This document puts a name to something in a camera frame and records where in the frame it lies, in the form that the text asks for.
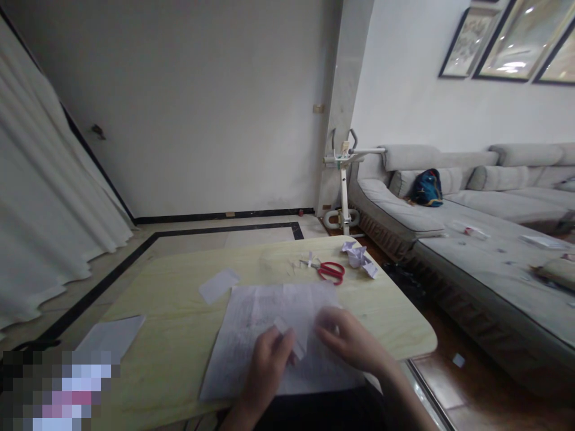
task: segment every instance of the blue backpack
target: blue backpack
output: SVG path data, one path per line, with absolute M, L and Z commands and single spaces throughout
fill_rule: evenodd
M 423 171 L 415 178 L 410 200 L 426 207 L 440 207 L 443 205 L 441 180 L 437 169 Z

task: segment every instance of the wooden table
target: wooden table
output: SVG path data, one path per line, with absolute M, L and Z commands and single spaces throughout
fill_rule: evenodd
M 340 303 L 391 355 L 405 359 L 433 351 L 437 338 L 431 325 L 379 265 L 375 280 L 351 268 L 340 251 L 344 241 L 353 239 L 332 236 L 178 254 L 146 266 L 102 318 L 147 316 L 122 359 L 121 378 L 113 383 L 114 426 L 121 422 L 124 430 L 147 430 L 229 405 L 198 402 L 229 299 L 228 292 L 207 305 L 198 287 L 225 268 L 241 277 L 241 286 L 308 283 L 319 279 L 317 271 L 302 265 L 294 274 L 289 260 L 297 262 L 301 253 L 307 257 L 312 251 L 322 262 L 345 266 L 343 284 L 337 287 Z

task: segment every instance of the person's left hand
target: person's left hand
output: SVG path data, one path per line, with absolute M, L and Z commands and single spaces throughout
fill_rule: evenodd
M 276 396 L 294 343 L 293 329 L 282 337 L 275 326 L 261 334 L 256 341 L 246 385 L 238 403 L 258 418 Z

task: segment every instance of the sofa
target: sofa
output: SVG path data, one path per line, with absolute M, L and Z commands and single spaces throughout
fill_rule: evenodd
M 413 181 L 438 169 L 443 205 L 410 205 Z M 569 230 L 575 144 L 493 145 L 442 153 L 428 145 L 387 145 L 353 163 L 349 203 L 360 227 L 425 280 L 435 301 L 518 383 L 546 397 L 575 399 L 575 296 L 531 272 L 565 250 L 521 236 Z M 473 226 L 491 237 L 465 235 Z

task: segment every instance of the framed painting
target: framed painting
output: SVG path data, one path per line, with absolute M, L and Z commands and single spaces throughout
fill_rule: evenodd
M 575 85 L 575 19 L 547 58 L 534 82 Z
M 466 78 L 477 64 L 481 48 L 495 26 L 497 10 L 468 8 L 455 32 L 440 77 Z
M 529 81 L 574 12 L 575 0 L 511 0 L 474 78 Z

